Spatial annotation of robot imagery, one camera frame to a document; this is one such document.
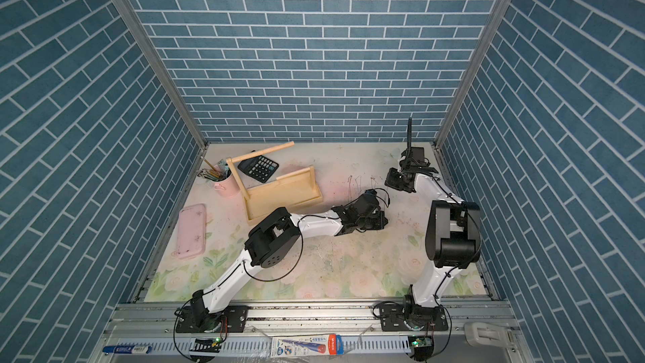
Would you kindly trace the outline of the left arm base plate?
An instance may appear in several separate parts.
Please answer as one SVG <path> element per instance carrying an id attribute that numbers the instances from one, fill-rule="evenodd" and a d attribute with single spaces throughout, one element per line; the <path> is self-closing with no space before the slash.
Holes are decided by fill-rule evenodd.
<path id="1" fill-rule="evenodd" d="M 231 305 L 219 313 L 211 314 L 206 309 L 198 311 L 190 305 L 176 310 L 174 331 L 179 334 L 237 334 L 243 333 L 249 307 Z"/>

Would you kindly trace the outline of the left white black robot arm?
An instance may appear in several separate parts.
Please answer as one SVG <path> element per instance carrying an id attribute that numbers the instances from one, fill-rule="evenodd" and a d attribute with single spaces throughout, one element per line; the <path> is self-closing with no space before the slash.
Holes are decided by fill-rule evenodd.
<path id="1" fill-rule="evenodd" d="M 210 331 L 210 325 L 217 326 L 223 311 L 246 283 L 259 282 L 257 274 L 281 262 L 295 243 L 314 237 L 380 231 L 387 224 L 381 197 L 375 190 L 367 190 L 355 200 L 323 213 L 298 214 L 285 207 L 277 208 L 250 230 L 231 267 L 211 286 L 191 296 L 187 305 L 194 326 L 199 332 Z"/>

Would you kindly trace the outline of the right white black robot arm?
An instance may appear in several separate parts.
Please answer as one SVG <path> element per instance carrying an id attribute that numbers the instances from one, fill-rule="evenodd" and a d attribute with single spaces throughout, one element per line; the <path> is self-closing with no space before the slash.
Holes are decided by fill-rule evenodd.
<path id="1" fill-rule="evenodd" d="M 480 258 L 480 208 L 441 183 L 422 147 L 409 146 L 401 153 L 399 167 L 387 174 L 386 186 L 416 193 L 430 207 L 425 235 L 428 264 L 411 285 L 402 315 L 410 325 L 442 329 L 446 319 L 443 294 L 455 277 Z"/>

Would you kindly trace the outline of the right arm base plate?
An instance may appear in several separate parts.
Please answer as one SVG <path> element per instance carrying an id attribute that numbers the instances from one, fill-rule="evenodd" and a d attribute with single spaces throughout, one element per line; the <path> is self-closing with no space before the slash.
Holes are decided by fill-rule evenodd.
<path id="1" fill-rule="evenodd" d="M 383 301 L 371 307 L 372 315 L 384 332 L 447 331 L 447 315 L 439 307 L 425 308 L 416 304 Z"/>

